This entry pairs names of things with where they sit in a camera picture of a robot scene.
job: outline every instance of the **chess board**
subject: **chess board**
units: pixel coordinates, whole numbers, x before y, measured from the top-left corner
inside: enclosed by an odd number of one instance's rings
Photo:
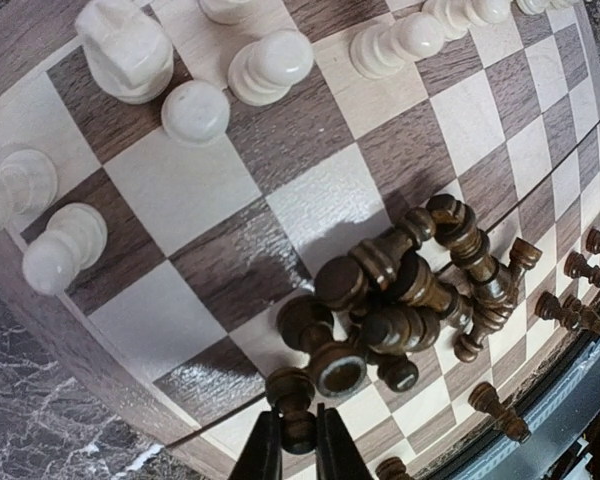
[[[109,229],[102,258],[56,307],[111,362],[81,369],[79,349],[47,345],[95,390],[123,371],[142,395],[104,400],[176,442],[171,451],[212,479],[228,475],[267,408],[266,375],[307,361],[275,331],[280,306],[310,290],[325,261],[434,194],[471,205],[505,263],[516,236],[544,254],[476,362],[455,358],[457,332],[445,327],[435,348],[411,357],[420,380],[410,392],[390,392],[370,368],[359,393],[326,402],[370,467],[389,454],[412,473],[429,465],[480,423],[467,404],[477,383],[492,382],[506,398],[563,341],[562,329],[533,314],[541,292],[587,301],[596,293],[562,273],[583,235],[600,228],[600,68],[584,7],[528,17],[514,2],[503,24],[474,28],[393,77],[360,77],[348,58],[353,35],[418,3],[258,0],[258,14],[227,27],[209,22],[194,0],[141,2],[175,46],[168,91],[191,78],[226,88],[232,56],[276,29],[297,28],[313,44],[316,66],[278,103],[250,107],[226,90],[229,130],[205,148],[165,135],[166,93],[140,106],[104,94],[77,39],[0,97],[0,161],[23,145],[37,148],[60,180],[54,205],[14,221],[10,241],[26,248],[71,202],[93,205]],[[441,278],[467,288],[435,242],[422,254]],[[39,306],[35,331],[52,338],[44,316],[56,318],[57,308],[23,296]],[[336,333],[344,337],[340,325]],[[168,412],[169,427],[153,410],[137,413],[149,401]],[[286,477],[315,478],[311,457],[285,461]]]

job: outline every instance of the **wooden chess board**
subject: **wooden chess board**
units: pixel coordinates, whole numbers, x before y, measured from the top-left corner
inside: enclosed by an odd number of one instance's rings
[[[279,28],[313,44],[316,66],[280,102],[249,107],[227,90],[229,130],[210,147],[169,140],[164,95],[130,106],[104,94],[76,39],[5,87],[0,161],[22,145],[39,149],[60,191],[41,217],[0,235],[0,296],[123,418],[225,478],[267,408],[264,377],[306,363],[275,331],[277,309],[310,289],[326,260],[452,193],[476,210],[497,257],[508,261],[516,236],[544,255],[475,363],[459,363],[446,327],[435,348],[411,357],[420,380],[407,394],[371,368],[359,393],[327,402],[371,467],[392,453],[415,473],[478,425],[467,404],[477,383],[506,398],[562,340],[533,314],[542,291],[596,293],[562,274],[567,254],[600,228],[600,67],[586,13],[528,17],[514,2],[508,22],[370,81],[349,61],[353,35],[417,11],[417,0],[258,2],[234,27],[209,22],[194,0],[142,2],[175,45],[169,90],[191,78],[226,88],[233,54]],[[19,273],[21,250],[71,202],[102,213],[106,250],[66,296],[39,297]],[[466,288],[441,248],[423,255]],[[285,460],[287,477],[315,478],[311,457]]]

